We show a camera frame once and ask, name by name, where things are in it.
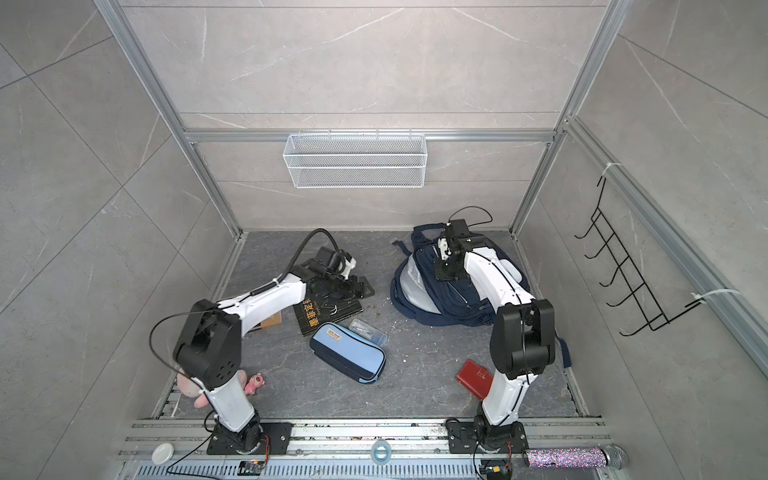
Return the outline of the black book gold lettering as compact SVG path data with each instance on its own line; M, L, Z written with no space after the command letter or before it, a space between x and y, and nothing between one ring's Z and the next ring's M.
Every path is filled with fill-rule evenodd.
M306 299L293 306L303 336L313 335L325 323L338 323L363 311L359 300L316 301Z

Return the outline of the navy blue student backpack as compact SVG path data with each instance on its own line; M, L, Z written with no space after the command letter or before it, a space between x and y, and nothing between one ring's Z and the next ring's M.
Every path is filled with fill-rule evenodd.
M408 249L400 241L395 243L407 254L407 259L398 267L391 282L392 303L404 316L426 326L490 326L493 329L493 308L488 301L479 297L470 280L436 280L434 260L437 258L437 239L448 222L415 227L411 234L412 249ZM493 240L488 239L497 250L498 256L512 264L516 280L531 293L526 276L511 261L509 255Z

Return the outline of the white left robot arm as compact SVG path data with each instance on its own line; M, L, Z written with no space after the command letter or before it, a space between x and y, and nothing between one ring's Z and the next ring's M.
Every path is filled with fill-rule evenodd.
M187 313L173 350L181 372L200 387L232 434L258 429L257 413L238 379L242 338L267 318L310 299L336 305L374 294L364 276L352 273L356 260L335 246L322 247L299 264L295 253L275 279L248 293L219 302L203 299Z

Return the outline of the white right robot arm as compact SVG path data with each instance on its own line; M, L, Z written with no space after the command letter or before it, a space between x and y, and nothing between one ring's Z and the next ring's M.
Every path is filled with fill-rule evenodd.
M437 253L436 279L470 280L495 313L489 341L494 375L480 417L488 429L506 427L517 421L531 384L555 360L554 307L529 293L516 280L512 264L463 220L446 224Z

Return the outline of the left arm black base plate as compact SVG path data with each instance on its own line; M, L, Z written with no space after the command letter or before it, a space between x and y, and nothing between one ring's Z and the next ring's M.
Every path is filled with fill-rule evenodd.
M287 453L293 429L292 423L259 423L232 432L216 425L208 443L208 455L284 455Z

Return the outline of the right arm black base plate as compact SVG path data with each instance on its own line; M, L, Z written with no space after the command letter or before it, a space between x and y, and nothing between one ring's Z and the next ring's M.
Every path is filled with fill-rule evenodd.
M524 425L513 422L502 426L489 426L479 417L473 421L448 418L446 428L449 451L460 453L512 453L522 454L528 449Z

